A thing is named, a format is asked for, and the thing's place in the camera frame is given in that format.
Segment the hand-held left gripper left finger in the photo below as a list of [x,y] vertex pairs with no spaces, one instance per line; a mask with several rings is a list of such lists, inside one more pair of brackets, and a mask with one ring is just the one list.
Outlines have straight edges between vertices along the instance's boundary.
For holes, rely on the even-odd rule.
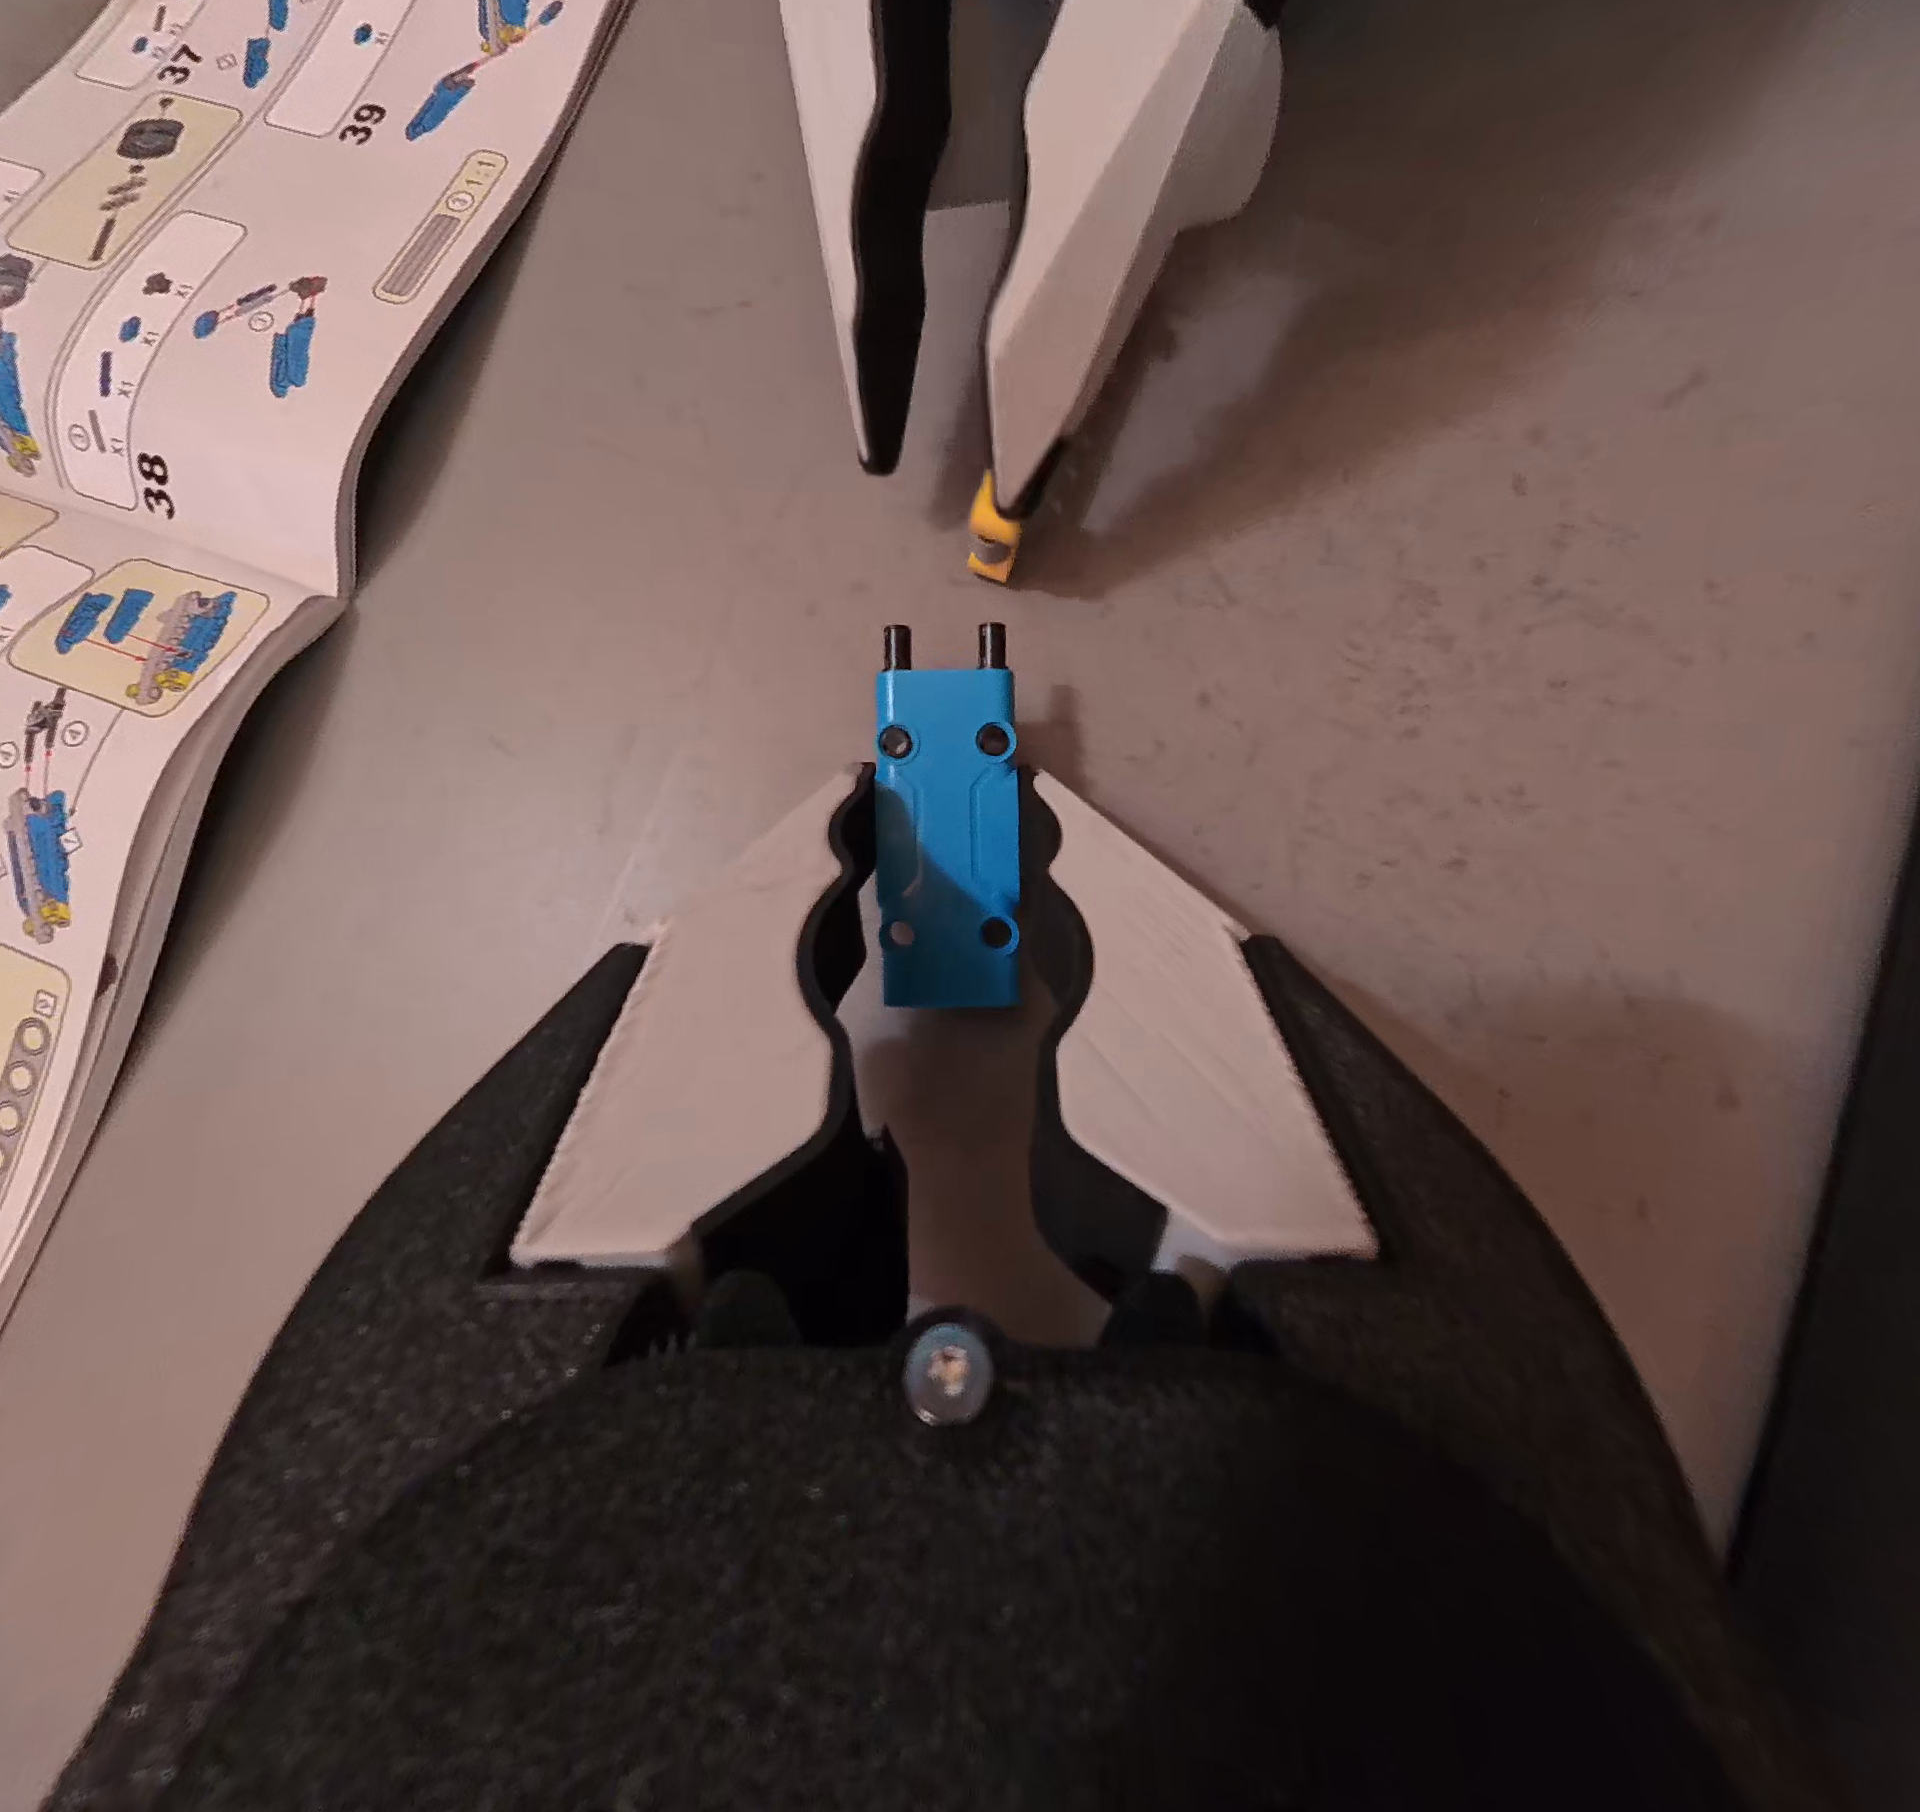
[[511,1267],[761,1274],[807,1344],[912,1317],[912,1179],[833,1021],[864,969],[875,761],[683,885],[537,1173]]

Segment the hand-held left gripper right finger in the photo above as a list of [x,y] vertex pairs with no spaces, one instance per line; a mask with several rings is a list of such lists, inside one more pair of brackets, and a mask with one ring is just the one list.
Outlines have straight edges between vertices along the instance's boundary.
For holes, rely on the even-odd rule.
[[1026,953],[1052,996],[1036,1096],[1048,1254],[1102,1305],[1143,1274],[1217,1292],[1266,1257],[1373,1257],[1258,942],[1052,774],[1036,774],[1026,829]]

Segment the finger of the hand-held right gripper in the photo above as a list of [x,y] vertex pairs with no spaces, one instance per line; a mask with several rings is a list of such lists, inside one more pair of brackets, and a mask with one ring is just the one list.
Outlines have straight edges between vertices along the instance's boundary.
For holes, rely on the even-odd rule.
[[920,214],[954,127],[954,0],[775,0],[851,434],[900,466],[920,351]]
[[1052,0],[1018,225],[980,330],[998,509],[1036,509],[1179,230],[1234,216],[1278,134],[1248,0]]

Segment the blue panel with black pins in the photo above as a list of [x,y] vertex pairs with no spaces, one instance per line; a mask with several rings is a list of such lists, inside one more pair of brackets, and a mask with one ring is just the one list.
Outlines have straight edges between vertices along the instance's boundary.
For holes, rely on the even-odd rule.
[[971,672],[916,672],[912,629],[879,634],[875,680],[875,903],[879,1002],[1018,1002],[1018,691],[1007,629]]

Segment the instruction booklet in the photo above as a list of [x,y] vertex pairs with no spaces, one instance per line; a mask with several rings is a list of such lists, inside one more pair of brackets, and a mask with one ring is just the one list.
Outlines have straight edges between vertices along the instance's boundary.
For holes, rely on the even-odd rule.
[[105,1127],[212,774],[348,609],[364,441],[627,8],[109,0],[4,102],[4,1317]]

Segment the black perforated pad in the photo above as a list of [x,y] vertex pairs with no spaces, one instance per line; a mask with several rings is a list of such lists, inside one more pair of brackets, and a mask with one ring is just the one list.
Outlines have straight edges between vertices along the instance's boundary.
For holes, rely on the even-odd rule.
[[1810,1212],[1731,1588],[1847,1804],[1920,1804],[1920,829]]

